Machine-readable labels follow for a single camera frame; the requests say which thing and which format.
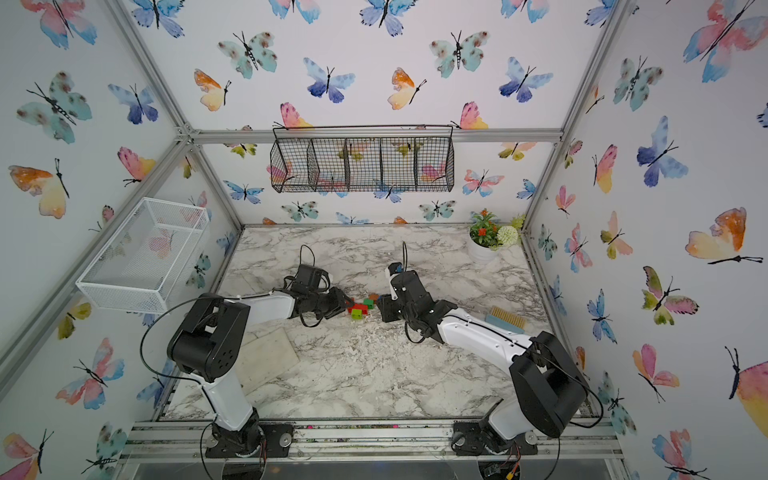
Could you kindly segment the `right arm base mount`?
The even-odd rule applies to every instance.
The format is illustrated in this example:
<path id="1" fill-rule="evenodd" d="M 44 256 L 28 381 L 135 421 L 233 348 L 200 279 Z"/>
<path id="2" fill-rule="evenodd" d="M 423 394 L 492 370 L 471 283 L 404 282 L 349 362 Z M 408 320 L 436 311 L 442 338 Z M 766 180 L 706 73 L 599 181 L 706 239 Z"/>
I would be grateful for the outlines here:
<path id="1" fill-rule="evenodd" d="M 526 440 L 526 434 L 513 439 L 503 439 L 490 426 L 487 419 L 456 421 L 449 442 L 451 450 L 458 456 L 481 455 L 535 455 L 538 447 Z"/>

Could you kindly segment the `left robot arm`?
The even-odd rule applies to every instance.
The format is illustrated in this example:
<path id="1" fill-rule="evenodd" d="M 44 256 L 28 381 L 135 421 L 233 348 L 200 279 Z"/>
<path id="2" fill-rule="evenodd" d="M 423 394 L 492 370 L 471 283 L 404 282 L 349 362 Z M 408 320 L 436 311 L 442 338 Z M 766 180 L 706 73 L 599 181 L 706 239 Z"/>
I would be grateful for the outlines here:
<path id="1" fill-rule="evenodd" d="M 200 295 L 169 341 L 167 357 L 200 384 L 215 424 L 228 432 L 240 432 L 257 418 L 234 371 L 247 327 L 294 318 L 310 327 L 308 316 L 321 323 L 353 305 L 352 297 L 331 284 L 328 272 L 302 265 L 295 275 L 284 279 L 281 288 L 267 293 Z"/>

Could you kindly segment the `long red lego brick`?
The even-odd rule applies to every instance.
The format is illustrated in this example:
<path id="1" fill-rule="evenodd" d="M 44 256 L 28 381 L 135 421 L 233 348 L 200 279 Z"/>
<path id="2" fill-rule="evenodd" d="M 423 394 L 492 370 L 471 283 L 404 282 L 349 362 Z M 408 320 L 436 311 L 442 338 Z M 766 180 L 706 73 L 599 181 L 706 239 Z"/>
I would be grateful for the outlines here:
<path id="1" fill-rule="evenodd" d="M 352 313 L 355 310 L 359 310 L 361 314 L 367 315 L 368 314 L 368 306 L 365 304 L 354 304 L 352 307 L 348 309 L 349 313 Z"/>

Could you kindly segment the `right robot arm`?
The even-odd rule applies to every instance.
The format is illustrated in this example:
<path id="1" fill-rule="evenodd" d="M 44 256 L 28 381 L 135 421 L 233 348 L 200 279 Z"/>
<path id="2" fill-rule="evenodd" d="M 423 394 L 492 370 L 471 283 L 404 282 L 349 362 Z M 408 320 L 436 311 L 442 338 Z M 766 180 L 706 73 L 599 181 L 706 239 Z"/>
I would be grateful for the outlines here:
<path id="1" fill-rule="evenodd" d="M 492 407 L 484 421 L 498 440 L 537 430 L 562 435 L 588 395 L 588 387 L 559 339 L 510 332 L 469 314 L 458 305 L 436 301 L 414 270 L 399 263 L 385 269 L 390 293 L 379 298 L 386 322 L 402 320 L 407 332 L 423 340 L 459 347 L 509 374 L 513 398 Z"/>

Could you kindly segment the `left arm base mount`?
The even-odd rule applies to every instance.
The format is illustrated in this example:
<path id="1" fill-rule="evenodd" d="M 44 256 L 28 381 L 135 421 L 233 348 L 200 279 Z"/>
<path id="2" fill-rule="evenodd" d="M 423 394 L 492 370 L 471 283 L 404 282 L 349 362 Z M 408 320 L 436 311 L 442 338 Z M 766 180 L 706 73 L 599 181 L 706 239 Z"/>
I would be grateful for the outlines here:
<path id="1" fill-rule="evenodd" d="M 238 431 L 217 424 L 212 428 L 213 446 L 203 452 L 206 459 L 282 459 L 289 456 L 295 429 L 289 423 L 249 421 Z"/>

